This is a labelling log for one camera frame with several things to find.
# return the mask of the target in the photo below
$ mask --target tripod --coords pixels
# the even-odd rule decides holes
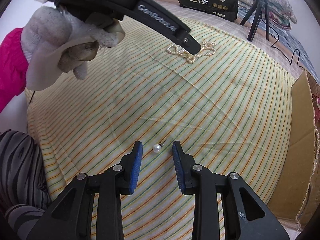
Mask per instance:
[[[255,0],[255,2],[252,4],[251,8],[241,21],[240,25],[244,25],[247,20],[250,18],[250,16],[253,14],[254,11],[254,19],[252,22],[252,26],[248,35],[248,41],[252,41],[254,38],[254,35],[256,34],[256,31],[259,26],[260,18],[262,18],[262,11],[261,9],[264,8],[265,16],[266,16],[266,40],[269,40],[269,30],[270,30],[270,20],[269,20],[269,9],[268,9],[268,0]]]

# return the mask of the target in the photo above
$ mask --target gloved hand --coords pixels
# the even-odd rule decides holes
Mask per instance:
[[[87,61],[94,59],[99,46],[114,47],[124,38],[116,20],[108,31],[86,24],[65,10],[40,7],[21,34],[21,47],[29,63],[27,88],[43,90],[71,70],[77,79],[84,79]]]
[[[60,75],[87,75],[87,61],[99,47],[114,47],[125,36],[119,22],[103,30],[86,24],[64,9],[40,7],[24,28],[10,32],[0,45],[0,112],[15,96],[44,90]]]

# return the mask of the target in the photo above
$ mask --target blanket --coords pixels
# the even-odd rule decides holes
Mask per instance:
[[[78,173],[102,173],[143,143],[137,189],[121,197],[125,239],[191,238],[194,196],[178,188],[173,141],[212,172],[238,172],[266,203],[286,157],[294,78],[252,43],[182,20],[196,40],[217,44],[213,56],[189,64],[166,52],[167,38],[125,17],[125,39],[98,52],[85,81],[63,74],[29,106],[52,199]],[[154,153],[159,142],[164,147]]]

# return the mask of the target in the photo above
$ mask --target pearl strand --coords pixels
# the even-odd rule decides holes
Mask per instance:
[[[178,50],[178,46],[175,44],[170,45],[167,48],[167,52],[172,55],[179,55],[181,57],[186,58],[188,63],[194,63],[197,58],[200,58],[203,56],[212,56],[213,54],[216,53],[216,49],[213,48],[214,46],[216,46],[215,42],[201,41],[200,45],[201,45],[201,49],[198,52],[198,54],[195,54],[195,55],[190,54],[185,49]],[[211,50],[212,52],[201,54],[201,52],[203,52],[204,50]]]
[[[317,147],[316,147],[316,158],[315,158],[315,163],[314,163],[314,169],[317,168],[318,166],[318,161],[319,161],[319,152],[320,152],[320,137],[319,137],[319,131],[318,131],[318,128],[315,126],[316,128],[316,144],[317,144]]]

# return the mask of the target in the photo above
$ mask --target black cable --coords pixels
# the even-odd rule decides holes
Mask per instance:
[[[262,20],[262,22],[263,22],[265,25],[267,25],[266,22],[263,20],[262,7],[261,7],[261,4],[260,4],[260,1],[259,1],[259,0],[258,0],[258,4],[259,4],[260,9],[261,9],[261,20]],[[285,56],[285,58],[289,61],[290,66],[292,66],[292,61],[293,61],[294,53],[295,53],[296,51],[298,51],[298,52],[299,52],[298,61],[297,61],[297,65],[298,65],[299,60],[300,60],[300,50],[299,50],[299,49],[295,49],[295,50],[293,51],[293,53],[292,53],[291,60],[289,60],[289,58],[282,52],[282,50],[279,49],[279,48],[277,48],[277,47],[275,46],[275,44],[279,41],[279,33],[278,33],[272,26],[269,25],[269,27],[270,27],[270,29],[274,30],[274,32],[277,34],[277,37],[276,37],[276,36],[274,36],[273,34],[269,33],[272,37],[274,37],[274,38],[276,39],[276,42],[274,42],[274,43],[271,45],[271,47],[274,48],[274,49],[279,50],[279,51],[283,54],[283,56]]]
[[[31,98],[30,98],[30,101],[29,101],[29,105],[28,105],[28,107],[30,106],[30,104],[31,104],[31,101],[32,101],[32,99],[33,99],[33,96],[35,95],[35,91],[33,91],[33,94],[32,94],[32,96],[31,96]]]
[[[30,101],[29,101],[29,105],[28,105],[28,108],[27,108],[27,111],[28,111],[28,109],[29,109],[29,106],[30,106],[30,104],[31,104],[31,102],[32,102],[32,99],[33,99],[33,96],[35,95],[35,91],[33,91],[33,93],[32,93],[32,96],[31,96],[31,98],[30,98]]]

